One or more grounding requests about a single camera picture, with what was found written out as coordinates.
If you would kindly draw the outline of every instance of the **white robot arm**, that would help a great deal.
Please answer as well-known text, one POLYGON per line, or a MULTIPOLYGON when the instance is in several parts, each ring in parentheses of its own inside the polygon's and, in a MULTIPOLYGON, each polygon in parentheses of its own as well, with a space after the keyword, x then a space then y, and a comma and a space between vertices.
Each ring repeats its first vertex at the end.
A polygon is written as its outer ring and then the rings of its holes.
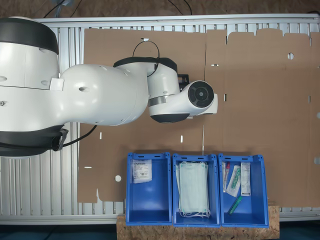
POLYGON ((181 91, 177 65, 169 58, 129 57, 113 67, 80 64, 59 77, 58 54, 47 26, 0 19, 0 156, 60 150, 68 122, 127 124, 147 106, 159 123, 217 112, 218 98, 206 82, 181 91))

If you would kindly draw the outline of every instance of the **green tube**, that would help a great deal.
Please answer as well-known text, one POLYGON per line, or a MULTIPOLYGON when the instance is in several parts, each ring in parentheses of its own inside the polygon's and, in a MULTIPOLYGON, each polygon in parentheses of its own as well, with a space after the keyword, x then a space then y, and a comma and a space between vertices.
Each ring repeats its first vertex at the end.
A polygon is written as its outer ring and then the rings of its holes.
POLYGON ((235 202, 233 203, 233 205, 230 207, 228 214, 231 215, 234 213, 234 211, 236 210, 236 208, 238 207, 239 203, 242 200, 242 196, 239 196, 235 202))
POLYGON ((232 185, 231 185, 231 188, 234 189, 236 186, 237 186, 237 183, 239 181, 239 177, 240 177, 240 174, 241 174, 241 168, 239 167, 237 170, 236 170, 236 174, 234 176, 234 179, 233 179, 233 182, 232 182, 232 185))

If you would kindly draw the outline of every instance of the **flattened cardboard box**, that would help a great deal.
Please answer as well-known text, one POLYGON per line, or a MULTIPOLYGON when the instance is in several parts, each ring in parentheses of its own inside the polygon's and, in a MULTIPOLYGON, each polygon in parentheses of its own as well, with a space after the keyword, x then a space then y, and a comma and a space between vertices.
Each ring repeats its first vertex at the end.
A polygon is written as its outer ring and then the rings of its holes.
MULTIPOLYGON (((312 46, 305 34, 283 36, 276 29, 261 29, 256 36, 234 32, 228 38, 227 31, 213 30, 208 31, 206 41, 203 36, 86 30, 85 63, 112 66, 129 57, 141 38, 156 41, 160 56, 173 59, 178 72, 189 74, 191 81, 203 79, 206 62, 205 80, 218 94, 219 103, 214 116, 165 126, 153 121, 146 110, 131 124, 98 127, 80 143, 79 202, 96 203, 97 188, 102 201, 123 201, 126 181, 116 183, 114 177, 125 176, 128 152, 199 154, 204 124, 207 154, 264 155, 268 197, 276 204, 320 206, 320 165, 314 164, 315 157, 320 156, 319 34, 311 35, 312 46)), ((147 46, 139 51, 137 56, 156 56, 147 46)), ((91 127, 81 124, 81 135, 91 127)))
POLYGON ((226 36, 207 33, 205 80, 219 105, 204 123, 206 153, 262 154, 270 199, 281 207, 320 206, 319 33, 312 46, 306 34, 277 29, 226 36))
MULTIPOLYGON (((189 74, 190 81, 205 79, 206 35, 202 33, 86 29, 84 63, 113 66, 116 61, 131 57, 135 47, 146 38, 156 43, 160 57, 170 58, 177 64, 179 74, 189 74)), ((147 42, 138 46, 134 56, 157 57, 158 51, 147 42)), ((147 108, 131 124, 98 126, 80 142, 78 202, 96 203, 97 189, 102 201, 124 201, 129 152, 181 153, 188 149, 201 154, 205 117, 160 124, 149 116, 147 108), (120 182, 115 181, 117 175, 122 178, 120 182)), ((91 128, 81 124, 80 134, 91 128)))

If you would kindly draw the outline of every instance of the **blue plastic bin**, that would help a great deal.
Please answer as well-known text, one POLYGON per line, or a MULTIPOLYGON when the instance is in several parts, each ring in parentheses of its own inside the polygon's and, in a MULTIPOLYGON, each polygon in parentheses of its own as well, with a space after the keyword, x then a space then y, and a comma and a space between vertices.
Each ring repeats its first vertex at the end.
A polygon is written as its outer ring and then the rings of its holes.
POLYGON ((216 155, 179 155, 172 156, 172 178, 173 178, 173 225, 175 227, 204 227, 219 228, 220 227, 220 203, 219 203, 219 184, 218 184, 218 164, 216 155), (179 191, 176 177, 176 165, 182 162, 207 162, 208 164, 208 198, 209 209, 211 215, 209 218, 200 216, 183 217, 179 213, 179 191))
POLYGON ((126 179, 126 225, 172 225, 171 157, 129 153, 126 179), (152 160, 152 180, 133 183, 133 160, 152 160))
MULTIPOLYGON (((262 155, 224 156, 221 153, 218 155, 218 163, 221 225, 223 227, 268 228, 269 212, 264 157, 262 155), (241 166, 241 163, 250 163, 251 196, 243 196, 242 201, 232 215, 229 215, 228 211, 236 198, 223 192, 222 162, 226 164, 230 162, 227 186, 234 166, 241 166)), ((241 196, 241 186, 237 197, 239 196, 241 196)))

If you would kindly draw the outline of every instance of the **sterile packet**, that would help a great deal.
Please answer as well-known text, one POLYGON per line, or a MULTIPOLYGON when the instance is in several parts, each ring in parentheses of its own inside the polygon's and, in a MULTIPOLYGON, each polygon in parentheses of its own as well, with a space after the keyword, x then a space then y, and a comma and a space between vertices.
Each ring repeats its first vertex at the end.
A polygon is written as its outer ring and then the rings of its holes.
POLYGON ((226 192, 225 175, 226 175, 226 163, 223 161, 222 162, 222 187, 223 187, 224 193, 226 192))
POLYGON ((226 189, 226 192, 236 198, 239 192, 240 185, 241 185, 241 167, 239 165, 234 165, 231 179, 226 189))
POLYGON ((133 160, 132 161, 133 183, 141 184, 152 180, 152 161, 133 160))
POLYGON ((241 196, 251 196, 250 163, 241 163, 241 196))
POLYGON ((180 210, 180 209, 181 209, 181 197, 180 197, 180 167, 179 167, 178 164, 175 166, 175 176, 176 176, 176 183, 177 183, 177 185, 178 185, 178 192, 179 192, 179 206, 178 206, 178 209, 180 210))

